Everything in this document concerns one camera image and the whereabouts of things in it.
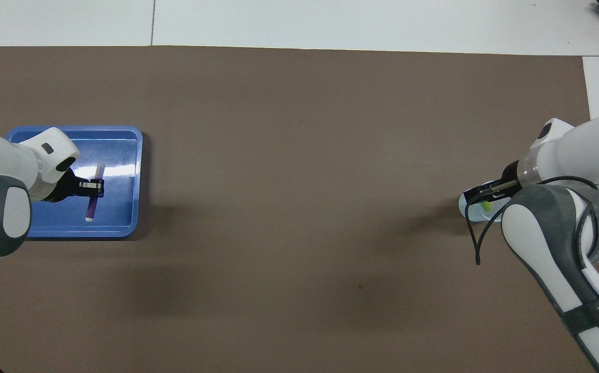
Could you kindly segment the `blue plastic tray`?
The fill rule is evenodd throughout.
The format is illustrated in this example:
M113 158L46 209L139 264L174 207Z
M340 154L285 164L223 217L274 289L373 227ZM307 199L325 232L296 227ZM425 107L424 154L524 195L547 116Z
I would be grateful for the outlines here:
M77 179L102 179L103 196L86 221L88 196L34 202L28 239L121 239L138 223L143 136L127 125L60 126L79 155L67 172Z

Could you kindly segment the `brown table mat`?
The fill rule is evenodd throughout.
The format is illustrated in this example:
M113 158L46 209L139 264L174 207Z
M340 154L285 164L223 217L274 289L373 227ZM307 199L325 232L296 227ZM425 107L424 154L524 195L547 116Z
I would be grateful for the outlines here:
M130 237L0 258L0 367L594 373L458 209L554 117L590 118L580 57L0 47L0 136L144 135Z

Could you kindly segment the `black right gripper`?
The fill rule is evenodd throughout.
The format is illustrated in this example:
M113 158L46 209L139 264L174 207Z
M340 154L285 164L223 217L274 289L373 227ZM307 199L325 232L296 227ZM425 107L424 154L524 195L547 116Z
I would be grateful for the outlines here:
M518 161L508 164L502 172L502 178L491 180L472 188L464 193L466 203L474 205L477 203L494 202L503 198L513 197L522 189L518 179Z

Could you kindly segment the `purple marker pen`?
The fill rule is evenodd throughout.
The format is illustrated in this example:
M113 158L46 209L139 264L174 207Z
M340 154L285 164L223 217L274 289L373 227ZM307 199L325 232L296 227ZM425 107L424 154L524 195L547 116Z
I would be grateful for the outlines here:
M103 163L103 162L98 163L93 179L103 180L104 172L105 172L105 163ZM87 210L86 210L86 215L84 218L86 222L93 222L98 199L99 199L99 196L91 196L90 197L89 203L87 206Z

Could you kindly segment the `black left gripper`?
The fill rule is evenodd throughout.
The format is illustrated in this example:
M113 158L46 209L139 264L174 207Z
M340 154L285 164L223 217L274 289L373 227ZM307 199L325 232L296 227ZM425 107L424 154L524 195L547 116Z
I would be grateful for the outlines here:
M58 180L53 191L46 196L46 201L49 203L58 203L72 196L102 198L104 196L103 185L103 179L81 180L75 175L74 170L68 168Z

